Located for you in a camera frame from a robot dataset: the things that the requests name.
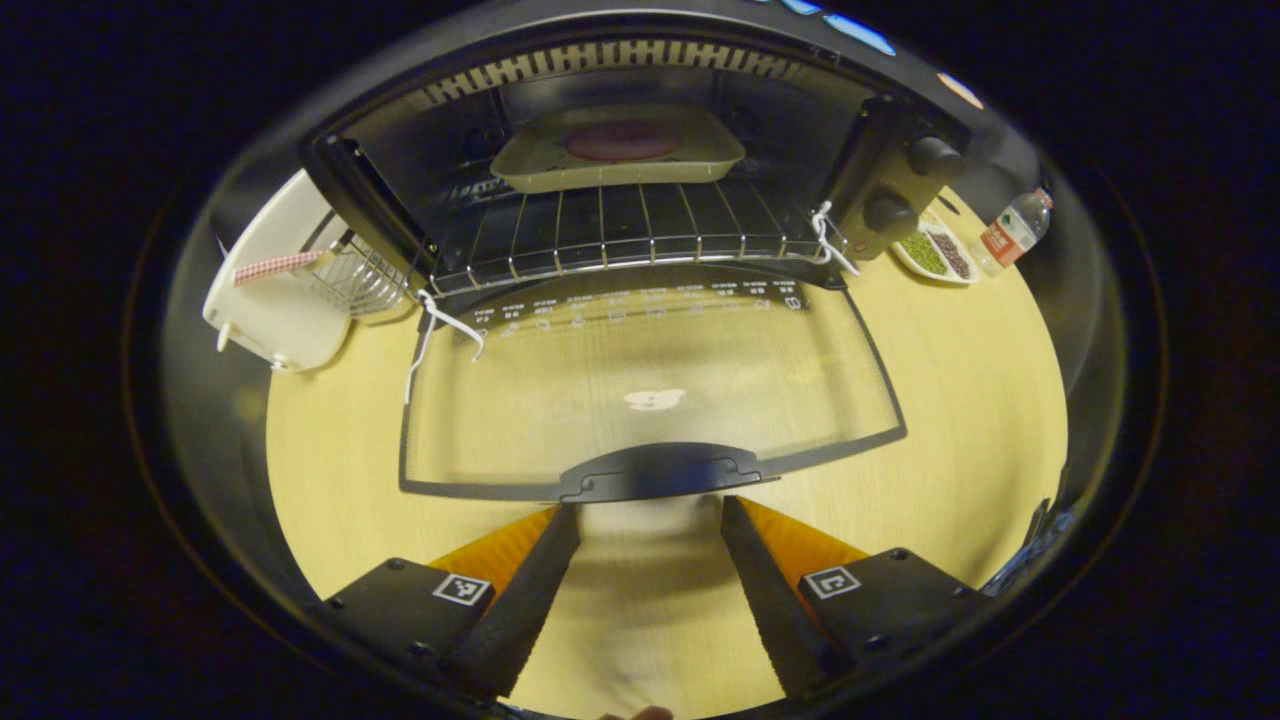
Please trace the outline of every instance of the plate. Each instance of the plate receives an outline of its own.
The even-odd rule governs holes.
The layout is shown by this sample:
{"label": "plate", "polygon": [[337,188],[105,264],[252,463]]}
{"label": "plate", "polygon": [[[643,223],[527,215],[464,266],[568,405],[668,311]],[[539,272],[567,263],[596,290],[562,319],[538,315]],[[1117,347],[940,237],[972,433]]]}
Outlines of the plate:
{"label": "plate", "polygon": [[[937,218],[936,215],[932,215],[929,219],[932,220],[936,218]],[[916,231],[924,233],[924,237],[929,240],[929,246],[933,247],[933,251],[937,252],[938,256],[942,259],[942,264],[947,266],[947,272],[940,274],[924,269],[923,266],[920,266],[919,263],[915,261],[914,258],[911,258],[906,252],[906,249],[902,247],[901,241],[890,245],[890,247],[893,249],[893,255],[897,255],[897,259],[901,260],[902,264],[906,265],[913,273],[952,284],[973,284],[978,282],[978,264],[973,261],[973,258],[969,255],[969,251],[965,250],[964,243],[960,242],[960,240],[955,236],[954,232],[951,232],[951,228],[942,224],[941,220],[933,223],[922,219],[919,225],[916,225]],[[951,260],[946,256],[946,254],[942,252],[942,249],[938,246],[937,240],[934,240],[929,233],[945,236],[947,240],[951,241],[952,245],[955,245],[956,255],[959,255],[960,259],[969,265],[969,277],[966,278],[961,277],[960,273],[955,270],[955,268],[951,264]]]}

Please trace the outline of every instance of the hand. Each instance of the hand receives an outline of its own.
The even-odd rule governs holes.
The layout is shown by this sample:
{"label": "hand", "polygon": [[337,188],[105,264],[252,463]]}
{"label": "hand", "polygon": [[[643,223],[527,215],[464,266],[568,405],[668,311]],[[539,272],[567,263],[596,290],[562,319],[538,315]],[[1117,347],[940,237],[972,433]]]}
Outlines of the hand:
{"label": "hand", "polygon": [[[667,710],[666,707],[657,707],[653,705],[645,707],[640,712],[636,712],[631,717],[631,720],[673,720],[673,719],[675,715],[672,715],[669,710]],[[617,715],[605,714],[600,716],[600,720],[622,720],[622,719],[618,717]]]}

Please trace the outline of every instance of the dish rack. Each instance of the dish rack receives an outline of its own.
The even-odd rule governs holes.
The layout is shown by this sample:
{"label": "dish rack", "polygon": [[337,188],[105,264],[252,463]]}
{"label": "dish rack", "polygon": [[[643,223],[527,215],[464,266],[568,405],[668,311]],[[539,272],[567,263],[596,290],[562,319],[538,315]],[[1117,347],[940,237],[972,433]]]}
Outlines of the dish rack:
{"label": "dish rack", "polygon": [[361,323],[372,324],[399,316],[410,299],[404,273],[351,231],[305,272],[315,292]]}
{"label": "dish rack", "polygon": [[305,170],[287,182],[223,260],[202,315],[219,351],[234,341],[275,370],[329,363],[352,320],[408,314],[404,273],[358,237]]}

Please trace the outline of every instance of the white plate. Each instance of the white plate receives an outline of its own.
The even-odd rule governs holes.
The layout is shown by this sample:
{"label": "white plate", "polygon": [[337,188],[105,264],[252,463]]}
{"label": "white plate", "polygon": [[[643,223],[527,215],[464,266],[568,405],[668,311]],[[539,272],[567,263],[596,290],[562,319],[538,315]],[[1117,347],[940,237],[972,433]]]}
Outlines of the white plate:
{"label": "white plate", "polygon": [[[918,275],[927,277],[927,278],[932,278],[932,279],[936,279],[936,281],[940,281],[940,282],[954,283],[954,284],[973,284],[973,283],[978,282],[978,272],[979,272],[978,270],[978,264],[973,261],[973,258],[969,256],[969,251],[965,250],[964,243],[961,243],[960,240],[955,236],[955,233],[951,232],[951,228],[948,228],[948,227],[946,227],[945,224],[941,224],[941,223],[934,224],[934,223],[928,223],[928,222],[922,220],[920,224],[916,227],[916,229],[920,231],[920,232],[923,232],[924,237],[929,238],[929,245],[933,247],[933,251],[937,252],[940,258],[942,258],[942,264],[947,266],[947,272],[946,272],[946,274],[938,274],[938,273],[933,273],[933,272],[925,270],[924,268],[920,266],[919,263],[915,261],[915,259],[913,259],[906,252],[906,249],[902,247],[901,241],[892,243],[890,247],[893,249],[893,255],[897,255],[897,259],[901,260],[904,265],[906,265],[908,268],[910,268],[910,270],[913,273],[915,273]],[[931,231],[936,232],[938,234],[947,236],[951,240],[951,242],[955,243],[956,251],[959,252],[960,258],[964,259],[964,261],[969,264],[969,277],[968,278],[961,278],[960,273],[955,272],[955,268],[951,266],[951,261],[947,260],[947,256],[942,254],[942,249],[940,249],[938,243],[933,240],[932,236],[929,236]]]}

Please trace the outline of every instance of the water bottle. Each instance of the water bottle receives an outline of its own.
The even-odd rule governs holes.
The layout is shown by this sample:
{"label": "water bottle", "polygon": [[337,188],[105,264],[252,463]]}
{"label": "water bottle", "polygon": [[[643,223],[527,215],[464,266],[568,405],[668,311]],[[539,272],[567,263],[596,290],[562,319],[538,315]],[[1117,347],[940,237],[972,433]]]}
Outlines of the water bottle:
{"label": "water bottle", "polygon": [[1044,237],[1052,208],[1053,199],[1042,187],[1015,197],[970,249],[978,266],[991,277],[1012,265]]}

